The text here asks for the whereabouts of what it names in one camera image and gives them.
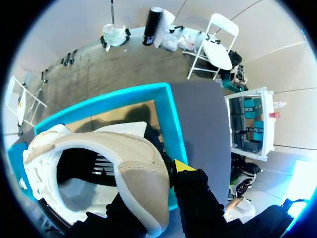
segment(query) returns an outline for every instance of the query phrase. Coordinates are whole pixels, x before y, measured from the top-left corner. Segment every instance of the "teal box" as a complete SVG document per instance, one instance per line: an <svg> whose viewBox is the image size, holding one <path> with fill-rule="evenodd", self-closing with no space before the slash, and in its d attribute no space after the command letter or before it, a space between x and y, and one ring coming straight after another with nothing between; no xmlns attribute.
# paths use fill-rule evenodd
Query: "teal box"
<svg viewBox="0 0 317 238"><path fill-rule="evenodd" d="M264 123L262 120L254 122L254 127L247 127L248 139L263 141Z"/></svg>
<svg viewBox="0 0 317 238"><path fill-rule="evenodd" d="M261 98L248 98L243 101L245 119L254 119L263 113Z"/></svg>
<svg viewBox="0 0 317 238"><path fill-rule="evenodd" d="M264 122L262 120L257 120L254 122L255 132L253 133L254 140L263 140L263 129L264 129Z"/></svg>
<svg viewBox="0 0 317 238"><path fill-rule="evenodd" d="M125 88L90 98L50 116L36 125L34 131L37 135L57 124L69 124L113 109L149 100L154 100L167 154L172 160L178 159L188 164L176 105L171 86L168 83ZM168 205L170 210L177 208L173 188L169 191Z"/></svg>

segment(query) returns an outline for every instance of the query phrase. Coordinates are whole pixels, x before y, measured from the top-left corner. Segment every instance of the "cardboard box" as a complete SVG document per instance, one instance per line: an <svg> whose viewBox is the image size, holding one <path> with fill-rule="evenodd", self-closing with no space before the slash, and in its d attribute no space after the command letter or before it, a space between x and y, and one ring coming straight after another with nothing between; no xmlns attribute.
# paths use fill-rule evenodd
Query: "cardboard box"
<svg viewBox="0 0 317 238"><path fill-rule="evenodd" d="M246 119L254 119L263 113L261 98L245 98L243 107Z"/></svg>
<svg viewBox="0 0 317 238"><path fill-rule="evenodd" d="M160 131L154 100L117 108L109 112L66 124L66 126L73 132L90 132L107 125L138 121L145 121Z"/></svg>

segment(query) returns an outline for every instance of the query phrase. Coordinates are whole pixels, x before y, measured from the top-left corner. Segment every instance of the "plastic bag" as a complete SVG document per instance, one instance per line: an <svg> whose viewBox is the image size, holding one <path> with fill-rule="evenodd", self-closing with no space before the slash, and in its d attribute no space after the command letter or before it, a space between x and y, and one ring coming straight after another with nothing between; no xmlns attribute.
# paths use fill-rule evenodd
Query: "plastic bag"
<svg viewBox="0 0 317 238"><path fill-rule="evenodd" d="M178 46L184 50L196 52L195 41L196 36L185 34L181 38L179 38Z"/></svg>
<svg viewBox="0 0 317 238"><path fill-rule="evenodd" d="M121 46L126 40L125 26L117 29L112 24L104 26L104 40L107 43L106 51L109 51L111 46Z"/></svg>
<svg viewBox="0 0 317 238"><path fill-rule="evenodd" d="M176 36L168 34L168 36L162 40L161 46L168 51L175 52L178 46L178 39L176 38Z"/></svg>
<svg viewBox="0 0 317 238"><path fill-rule="evenodd" d="M243 198L242 201L233 208L227 208L223 215L226 222L231 222L235 219L240 219L240 221L243 224L245 224L255 216L255 207L245 198Z"/></svg>

